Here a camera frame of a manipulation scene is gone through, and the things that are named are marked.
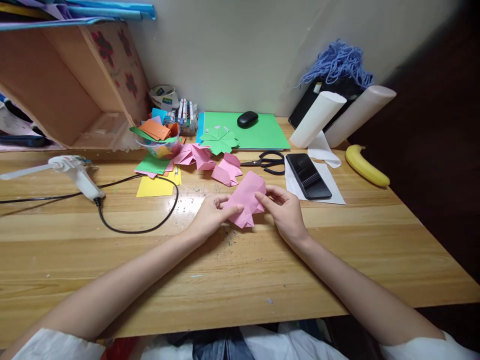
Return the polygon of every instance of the blue yarn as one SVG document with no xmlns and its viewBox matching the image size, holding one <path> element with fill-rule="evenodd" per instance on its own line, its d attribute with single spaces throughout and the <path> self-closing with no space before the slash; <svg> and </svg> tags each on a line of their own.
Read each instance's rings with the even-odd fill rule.
<svg viewBox="0 0 480 360">
<path fill-rule="evenodd" d="M 340 39 L 332 42 L 327 50 L 318 54 L 316 63 L 301 77 L 300 84 L 294 89 L 320 76 L 326 84 L 333 84 L 339 78 L 353 78 L 355 84 L 365 90 L 374 84 L 375 78 L 371 72 L 364 70 L 363 54 L 359 47 L 349 46 Z"/>
</svg>

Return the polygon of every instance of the person's right hand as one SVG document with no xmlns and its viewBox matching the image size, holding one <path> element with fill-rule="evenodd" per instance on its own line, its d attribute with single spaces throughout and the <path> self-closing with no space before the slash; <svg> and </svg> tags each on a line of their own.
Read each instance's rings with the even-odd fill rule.
<svg viewBox="0 0 480 360">
<path fill-rule="evenodd" d="M 284 240 L 299 242 L 309 238 L 298 197 L 284 188 L 273 185 L 266 186 L 266 195 L 256 192 L 255 197 L 272 214 Z"/>
</svg>

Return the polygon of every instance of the black power cable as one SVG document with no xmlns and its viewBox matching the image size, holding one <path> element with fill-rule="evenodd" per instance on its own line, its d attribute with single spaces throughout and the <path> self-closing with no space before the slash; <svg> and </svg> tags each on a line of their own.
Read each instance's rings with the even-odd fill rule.
<svg viewBox="0 0 480 360">
<path fill-rule="evenodd" d="M 107 188 L 107 187 L 110 187 L 110 186 L 113 186 L 113 185 L 121 184 L 121 183 L 127 182 L 129 180 L 136 179 L 136 178 L 141 178 L 141 177 L 142 177 L 142 175 L 133 175 L 133 176 L 126 177 L 126 178 L 124 178 L 122 180 L 119 180 L 119 181 L 111 182 L 111 183 L 108 183 L 108 184 L 105 184 L 105 185 L 100 185 L 99 188 L 100 189 Z M 112 230 L 114 232 L 117 232 L 117 233 L 120 233 L 120 234 L 145 234 L 145 233 L 149 233 L 149 232 L 152 232 L 154 230 L 157 230 L 159 227 L 161 227 L 169 219 L 169 217 L 172 215 L 172 213 L 174 212 L 175 206 L 177 205 L 177 201 L 179 200 L 179 194 L 180 193 L 179 193 L 179 187 L 173 181 L 171 181 L 171 180 L 169 180 L 165 177 L 159 177 L 158 179 L 162 179 L 162 180 L 168 181 L 169 183 L 173 184 L 175 186 L 175 190 L 176 190 L 175 201 L 173 202 L 173 205 L 172 205 L 170 211 L 168 212 L 167 216 L 158 225 L 156 225 L 152 228 L 146 229 L 146 230 L 138 230 L 138 231 L 118 230 L 114 227 L 111 227 L 105 221 L 105 218 L 104 218 L 104 214 L 103 214 L 103 211 L 102 211 L 102 199 L 100 197 L 97 197 L 97 198 L 93 199 L 93 202 L 95 202 L 95 205 L 98 209 L 98 215 L 100 215 L 101 222 L 107 228 L 109 228 L 110 230 Z M 73 193 L 73 194 L 61 195 L 61 196 L 32 197 L 32 198 L 26 198 L 26 199 L 3 200 L 3 201 L 0 201 L 0 204 L 24 203 L 24 202 L 41 201 L 41 200 L 63 200 L 63 199 L 73 198 L 73 197 L 76 197 L 76 196 L 82 195 L 82 194 L 83 194 L 83 192 L 76 192 L 76 193 Z"/>
</svg>

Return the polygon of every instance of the clothing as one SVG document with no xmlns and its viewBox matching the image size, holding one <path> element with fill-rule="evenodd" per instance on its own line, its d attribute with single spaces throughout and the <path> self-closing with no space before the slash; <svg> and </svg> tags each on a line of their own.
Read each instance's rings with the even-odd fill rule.
<svg viewBox="0 0 480 360">
<path fill-rule="evenodd" d="M 169 344 L 164 335 L 159 335 L 145 348 L 141 360 L 194 360 L 194 357 L 195 360 L 223 360 L 224 354 L 228 360 L 250 359 L 250 355 L 256 360 L 348 360 L 333 347 L 289 322 L 281 323 L 278 333 L 254 325 L 242 326 L 239 330 L 243 341 L 232 332 L 217 338 L 214 345 L 209 345 L 208 341 L 198 345 L 198 338 L 194 338 L 176 347 Z M 446 340 L 421 337 L 401 345 L 382 346 L 382 352 L 387 360 L 480 360 L 480 354 L 444 334 Z M 100 360 L 104 349 L 99 344 L 43 328 L 13 359 Z"/>
</svg>

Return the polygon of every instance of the black scissors handle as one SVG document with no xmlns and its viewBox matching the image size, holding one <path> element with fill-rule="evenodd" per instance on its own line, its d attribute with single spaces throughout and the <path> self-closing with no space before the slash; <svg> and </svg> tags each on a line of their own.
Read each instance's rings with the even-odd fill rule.
<svg viewBox="0 0 480 360">
<path fill-rule="evenodd" d="M 270 154 L 271 155 L 278 155 L 280 158 L 276 158 L 276 159 L 265 158 L 266 155 L 270 155 Z M 283 175 L 283 174 L 285 174 L 285 170 L 275 171 L 275 170 L 268 169 L 268 168 L 270 168 L 272 166 L 275 166 L 275 165 L 285 164 L 285 157 L 281 152 L 275 151 L 275 150 L 268 150 L 268 151 L 265 151 L 265 152 L 261 153 L 259 157 L 260 157 L 260 166 L 267 173 L 272 174 L 272 175 Z"/>
</svg>

